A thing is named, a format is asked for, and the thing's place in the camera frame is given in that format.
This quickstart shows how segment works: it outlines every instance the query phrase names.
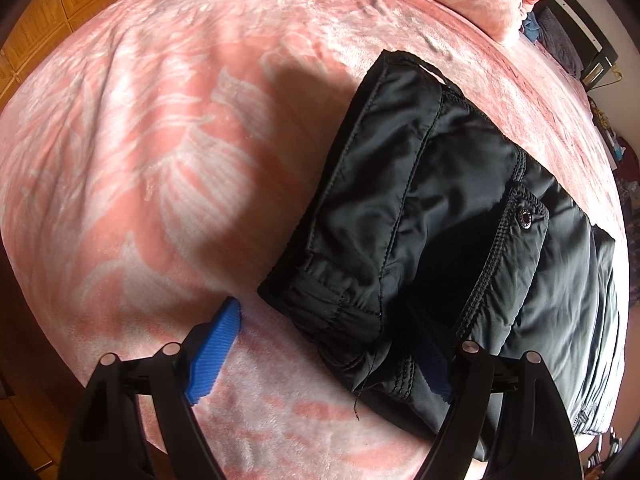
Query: gray pillow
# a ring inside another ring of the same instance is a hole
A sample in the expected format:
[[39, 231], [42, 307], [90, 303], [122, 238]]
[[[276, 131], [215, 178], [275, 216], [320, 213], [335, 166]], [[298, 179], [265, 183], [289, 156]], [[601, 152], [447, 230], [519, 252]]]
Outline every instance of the gray pillow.
[[540, 35], [538, 41], [546, 48], [554, 59], [567, 73], [580, 81], [580, 74], [584, 70], [578, 51], [575, 49], [569, 35], [556, 18], [551, 9], [545, 7], [538, 16]]

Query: blue cloth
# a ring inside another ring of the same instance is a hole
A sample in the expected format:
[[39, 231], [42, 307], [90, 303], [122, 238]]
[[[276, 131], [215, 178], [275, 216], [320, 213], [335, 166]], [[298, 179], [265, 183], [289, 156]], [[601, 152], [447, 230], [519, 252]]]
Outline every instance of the blue cloth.
[[527, 14], [527, 17], [522, 22], [522, 28], [524, 29], [523, 33], [527, 39], [531, 43], [535, 43], [540, 35], [540, 26], [533, 12]]

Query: pocket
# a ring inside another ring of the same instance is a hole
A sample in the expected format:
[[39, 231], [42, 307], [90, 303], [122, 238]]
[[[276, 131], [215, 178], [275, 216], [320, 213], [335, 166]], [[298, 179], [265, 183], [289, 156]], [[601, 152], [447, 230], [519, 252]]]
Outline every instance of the pocket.
[[549, 212], [514, 183], [482, 271], [453, 329], [498, 354], [527, 297], [545, 240]]

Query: bed frame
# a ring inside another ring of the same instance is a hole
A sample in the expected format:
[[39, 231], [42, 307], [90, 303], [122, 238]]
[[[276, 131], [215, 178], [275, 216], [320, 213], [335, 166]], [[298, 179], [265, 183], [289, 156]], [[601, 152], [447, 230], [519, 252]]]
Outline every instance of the bed frame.
[[533, 13], [539, 16], [546, 7], [556, 16], [578, 51], [584, 66], [580, 81], [588, 92], [611, 70], [618, 60], [618, 53], [577, 0], [540, 0]]

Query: bed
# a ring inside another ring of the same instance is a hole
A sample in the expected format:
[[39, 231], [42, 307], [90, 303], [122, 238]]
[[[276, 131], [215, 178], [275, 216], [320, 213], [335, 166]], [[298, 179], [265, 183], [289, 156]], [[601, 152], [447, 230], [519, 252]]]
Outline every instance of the bed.
[[105, 352], [151, 355], [241, 300], [242, 332], [195, 409], [228, 478], [412, 478], [429, 449], [365, 406], [357, 420], [255, 293], [384, 48], [441, 68], [615, 238], [623, 339], [625, 234], [586, 95], [523, 36], [501, 46], [434, 0], [119, 0], [0, 115], [4, 248], [81, 383]]

